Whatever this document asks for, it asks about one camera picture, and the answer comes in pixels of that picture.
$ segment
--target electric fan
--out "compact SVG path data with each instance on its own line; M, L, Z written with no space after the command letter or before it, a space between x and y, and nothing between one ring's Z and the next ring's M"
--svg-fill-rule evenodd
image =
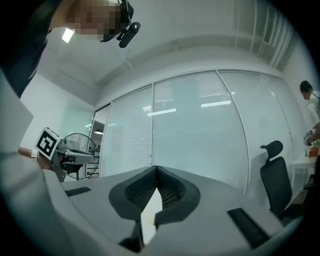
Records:
M92 139L81 133L72 133L65 137L66 146L70 149L76 149L88 152L94 156L93 162L88 162L81 165L66 164L63 166L67 170L68 176L78 180L85 180L91 177L99 165L98 147Z

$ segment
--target black office chair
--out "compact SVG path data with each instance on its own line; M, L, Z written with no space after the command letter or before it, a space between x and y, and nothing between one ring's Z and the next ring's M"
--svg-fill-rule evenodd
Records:
M281 156L270 160L279 155L284 146L280 141L275 140L260 148L266 149L268 153L265 165L260 169L260 175L269 199L270 211L278 216L282 224L286 225L293 219L304 215L304 206L302 204L291 204L286 209L292 198L286 161Z

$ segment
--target white desk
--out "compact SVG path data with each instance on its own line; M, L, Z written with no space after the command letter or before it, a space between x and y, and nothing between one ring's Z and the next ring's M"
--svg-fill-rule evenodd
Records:
M304 169L304 175L305 175L305 180L303 186L308 182L308 168L314 168L317 160L316 157L308 157L309 155L309 150L307 151L307 156L306 152L302 152L302 154L291 163L291 188L292 190L294 189L294 183L295 183L295 176L296 176L296 169Z

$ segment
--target white shirt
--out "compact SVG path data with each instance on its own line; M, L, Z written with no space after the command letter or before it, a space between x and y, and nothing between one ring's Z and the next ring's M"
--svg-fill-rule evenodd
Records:
M320 123L320 92L319 91L313 91L307 108L309 110L309 113L311 115L311 119L312 119L312 128L314 128L318 123Z

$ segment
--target chair headrest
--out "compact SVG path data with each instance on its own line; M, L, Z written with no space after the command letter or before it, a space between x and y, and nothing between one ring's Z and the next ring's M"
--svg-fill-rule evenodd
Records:
M284 145L279 140L275 140L269 143L268 145L262 145L260 148L266 149L268 153L268 158L270 159L279 155L281 151L284 149Z

